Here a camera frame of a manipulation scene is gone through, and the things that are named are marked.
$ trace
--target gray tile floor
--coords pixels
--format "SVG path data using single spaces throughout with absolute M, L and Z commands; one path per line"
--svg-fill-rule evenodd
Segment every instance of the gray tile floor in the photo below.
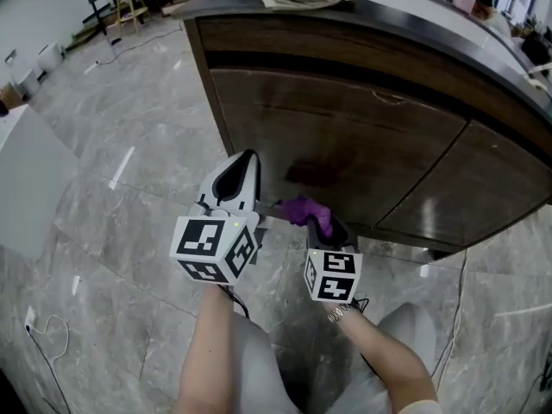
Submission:
M 150 22 L 116 50 L 176 28 Z M 198 311 L 198 286 L 167 254 L 176 216 L 225 152 L 190 45 L 178 32 L 85 73 L 112 57 L 95 39 L 70 54 L 31 102 L 80 161 L 42 257 L 33 263 L 0 247 L 0 366 L 32 414 L 51 412 L 43 399 L 65 411 L 22 326 L 30 304 L 40 328 L 53 313 L 69 323 L 57 372 L 80 414 L 169 412 Z M 270 218 L 262 226 L 257 266 L 237 291 L 269 333 L 284 377 L 309 383 L 307 411 L 322 413 L 364 364 L 305 292 L 304 231 Z M 363 239 L 361 249 L 367 315 L 378 322 L 403 302 L 423 305 L 441 354 L 465 254 L 429 263 L 418 248 Z M 469 250 L 461 325 L 439 392 L 446 412 L 519 412 L 551 340 L 551 263 L 550 207 Z M 54 356 L 64 335 L 53 320 L 38 340 Z M 525 412 L 537 412 L 547 396 L 534 391 Z

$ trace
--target person's right arm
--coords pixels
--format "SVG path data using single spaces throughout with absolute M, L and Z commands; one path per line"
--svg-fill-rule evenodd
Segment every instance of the person's right arm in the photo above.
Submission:
M 331 311 L 336 305 L 325 307 Z M 355 309 L 346 311 L 338 325 L 383 380 L 393 414 L 420 400 L 437 401 L 431 377 L 411 349 L 379 331 Z

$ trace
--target wristwatch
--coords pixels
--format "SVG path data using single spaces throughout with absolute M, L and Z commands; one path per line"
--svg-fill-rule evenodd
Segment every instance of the wristwatch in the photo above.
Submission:
M 343 317 L 343 315 L 349 311 L 351 308 L 353 308 L 349 304 L 339 304 L 337 307 L 335 307 L 334 310 L 332 310 L 330 313 L 328 313 L 328 320 L 332 323 L 335 323 L 339 321 Z

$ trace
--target person's left arm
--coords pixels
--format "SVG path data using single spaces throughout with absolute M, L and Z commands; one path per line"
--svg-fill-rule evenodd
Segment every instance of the person's left arm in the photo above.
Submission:
M 234 304 L 218 286 L 204 286 L 174 414 L 232 412 L 233 309 Z

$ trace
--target purple cloth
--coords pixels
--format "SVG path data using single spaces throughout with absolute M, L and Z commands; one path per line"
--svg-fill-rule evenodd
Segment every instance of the purple cloth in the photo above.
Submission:
M 318 221 L 323 235 L 327 238 L 332 236 L 334 230 L 331 226 L 331 210 L 328 207 L 301 195 L 297 199 L 281 201 L 281 205 L 290 223 L 303 227 L 312 216 Z

